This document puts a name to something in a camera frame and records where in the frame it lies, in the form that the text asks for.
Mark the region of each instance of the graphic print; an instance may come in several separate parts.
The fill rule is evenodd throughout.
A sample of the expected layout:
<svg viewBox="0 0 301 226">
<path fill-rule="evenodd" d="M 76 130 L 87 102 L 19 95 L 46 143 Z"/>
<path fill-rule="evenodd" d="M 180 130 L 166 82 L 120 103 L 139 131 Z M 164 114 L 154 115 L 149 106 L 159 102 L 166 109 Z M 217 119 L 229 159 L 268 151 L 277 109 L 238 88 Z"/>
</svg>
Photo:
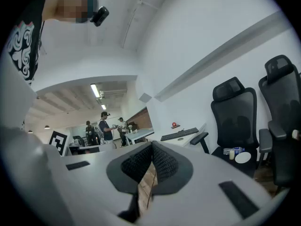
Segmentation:
<svg viewBox="0 0 301 226">
<path fill-rule="evenodd" d="M 19 72 L 25 79 L 30 77 L 29 61 L 34 24 L 25 24 L 23 21 L 15 26 L 8 40 L 7 49 L 16 63 Z"/>
<path fill-rule="evenodd" d="M 67 135 L 64 135 L 54 130 L 49 141 L 49 144 L 54 145 L 61 156 L 63 156 L 63 152 L 65 152 L 64 149 L 65 149 L 67 137 L 68 137 Z"/>
</svg>

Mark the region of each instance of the chair backrest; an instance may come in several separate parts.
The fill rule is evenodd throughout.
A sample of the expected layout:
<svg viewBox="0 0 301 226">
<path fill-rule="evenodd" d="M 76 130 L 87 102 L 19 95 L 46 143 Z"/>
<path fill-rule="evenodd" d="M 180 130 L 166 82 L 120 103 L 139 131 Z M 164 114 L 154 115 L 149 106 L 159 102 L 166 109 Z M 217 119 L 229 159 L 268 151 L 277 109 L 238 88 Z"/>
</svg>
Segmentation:
<svg viewBox="0 0 301 226">
<path fill-rule="evenodd" d="M 81 146 L 85 146 L 85 142 L 84 142 L 83 138 L 81 138 L 80 136 L 74 136 L 73 139 L 78 139 L 80 141 L 79 144 Z"/>
<path fill-rule="evenodd" d="M 259 88 L 272 120 L 289 135 L 294 129 L 301 129 L 300 75 L 284 55 L 269 60 L 265 69 L 267 76 L 259 81 Z"/>
<path fill-rule="evenodd" d="M 233 77 L 214 88 L 213 99 L 211 109 L 217 124 L 217 144 L 223 148 L 257 148 L 255 90 L 245 89 L 238 78 Z"/>
</svg>

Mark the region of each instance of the white shirt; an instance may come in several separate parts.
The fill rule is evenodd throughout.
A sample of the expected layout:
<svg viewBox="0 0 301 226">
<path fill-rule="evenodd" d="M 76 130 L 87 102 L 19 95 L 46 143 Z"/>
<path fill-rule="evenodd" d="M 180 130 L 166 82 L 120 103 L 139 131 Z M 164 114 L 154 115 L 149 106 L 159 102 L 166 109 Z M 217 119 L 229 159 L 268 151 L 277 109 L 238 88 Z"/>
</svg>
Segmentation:
<svg viewBox="0 0 301 226">
<path fill-rule="evenodd" d="M 123 121 L 122 122 L 122 132 L 127 132 L 127 122 L 126 121 Z"/>
</svg>

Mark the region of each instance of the fluorescent light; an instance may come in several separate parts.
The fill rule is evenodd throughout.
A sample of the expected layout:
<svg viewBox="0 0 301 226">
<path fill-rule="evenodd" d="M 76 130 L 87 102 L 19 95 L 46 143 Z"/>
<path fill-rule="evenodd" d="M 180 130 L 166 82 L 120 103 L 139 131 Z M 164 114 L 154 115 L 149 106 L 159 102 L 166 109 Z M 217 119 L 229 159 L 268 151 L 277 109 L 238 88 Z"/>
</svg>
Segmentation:
<svg viewBox="0 0 301 226">
<path fill-rule="evenodd" d="M 91 85 L 91 88 L 92 88 L 92 90 L 93 90 L 93 92 L 94 92 L 94 95 L 95 95 L 97 98 L 99 98 L 100 96 L 99 96 L 99 93 L 98 93 L 98 90 L 97 90 L 96 85 L 95 85 L 95 84 L 92 84 L 92 85 Z"/>
</svg>

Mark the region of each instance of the black t-shirt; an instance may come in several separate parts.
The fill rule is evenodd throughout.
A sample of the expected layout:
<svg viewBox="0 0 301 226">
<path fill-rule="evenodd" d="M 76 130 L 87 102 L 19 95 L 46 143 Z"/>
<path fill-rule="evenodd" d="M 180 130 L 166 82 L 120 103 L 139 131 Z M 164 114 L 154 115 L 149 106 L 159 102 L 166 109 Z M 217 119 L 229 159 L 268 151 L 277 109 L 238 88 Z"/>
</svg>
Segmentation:
<svg viewBox="0 0 301 226">
<path fill-rule="evenodd" d="M 16 20 L 7 50 L 19 73 L 31 84 L 38 68 L 40 29 L 45 0 L 33 0 Z"/>
<path fill-rule="evenodd" d="M 107 122 L 105 122 L 104 120 L 101 120 L 99 122 L 99 128 L 100 130 L 103 132 L 103 138 L 107 141 L 109 140 L 113 140 L 113 134 L 111 131 L 105 132 L 104 129 L 105 128 L 110 128 L 109 125 L 107 124 Z"/>
<path fill-rule="evenodd" d="M 87 126 L 87 127 L 86 127 L 86 132 L 88 133 L 88 135 L 94 136 L 94 134 L 95 134 L 94 126 L 91 126 L 91 127 Z"/>
</svg>

